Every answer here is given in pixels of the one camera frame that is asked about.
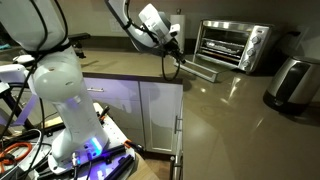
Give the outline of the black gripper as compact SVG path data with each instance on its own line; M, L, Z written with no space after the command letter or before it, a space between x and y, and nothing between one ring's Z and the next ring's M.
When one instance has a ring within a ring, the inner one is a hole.
M166 45L165 50L168 55L174 57L178 62L184 64L185 56L184 53L180 50L178 41L176 39L171 39Z

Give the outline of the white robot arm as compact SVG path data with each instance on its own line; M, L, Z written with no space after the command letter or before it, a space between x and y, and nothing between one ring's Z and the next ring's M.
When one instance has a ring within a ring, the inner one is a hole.
M129 17L129 0L104 0L137 50L153 55L182 58L175 36L178 24L148 4L135 25ZM1 0L0 21L11 38L36 58L32 75L38 97L51 102L65 129L52 143L49 164L59 169L76 153L86 162L87 153L101 154L108 136L100 124L85 86L80 64L67 39L67 29L59 20L51 0Z

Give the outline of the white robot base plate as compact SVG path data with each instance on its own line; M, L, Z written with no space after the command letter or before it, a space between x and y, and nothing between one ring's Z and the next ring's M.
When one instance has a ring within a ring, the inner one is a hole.
M36 146L21 162L19 167L26 171L33 158L33 168L47 161L49 171L36 170L36 180L71 179L71 180L127 180L136 164L135 150L126 145L127 137L122 133L114 121L107 115L108 108L103 109L98 103L94 108L102 114L101 122L104 134L108 137L105 145L92 137L79 150L68 154L66 162L58 165L51 153L53 152L53 138L45 138L44 143L49 146Z

